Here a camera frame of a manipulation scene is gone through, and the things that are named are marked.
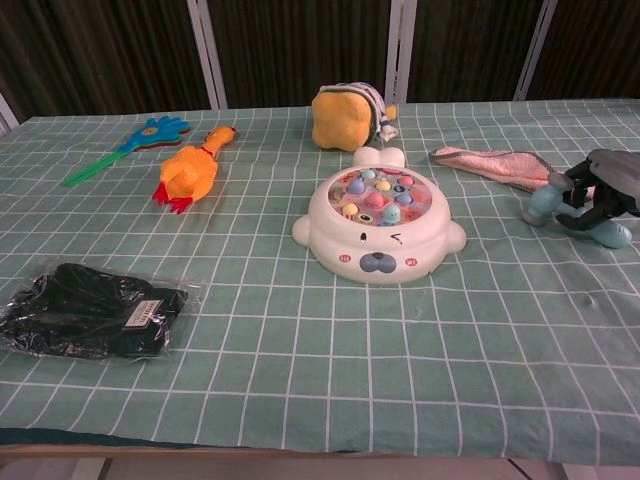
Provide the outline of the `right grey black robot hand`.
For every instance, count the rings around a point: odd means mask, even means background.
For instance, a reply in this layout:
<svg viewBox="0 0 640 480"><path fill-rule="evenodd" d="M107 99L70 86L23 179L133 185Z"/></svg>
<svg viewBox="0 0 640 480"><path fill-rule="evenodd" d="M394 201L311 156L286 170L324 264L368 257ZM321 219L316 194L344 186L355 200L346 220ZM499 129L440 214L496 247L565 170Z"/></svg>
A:
<svg viewBox="0 0 640 480"><path fill-rule="evenodd" d="M623 150L595 149L584 161L563 173L569 189L563 200L570 206L583 207L587 190L593 188L593 207L572 217L559 213L556 219L573 231L588 231L606 220L625 213L639 216L639 153Z"/></svg>

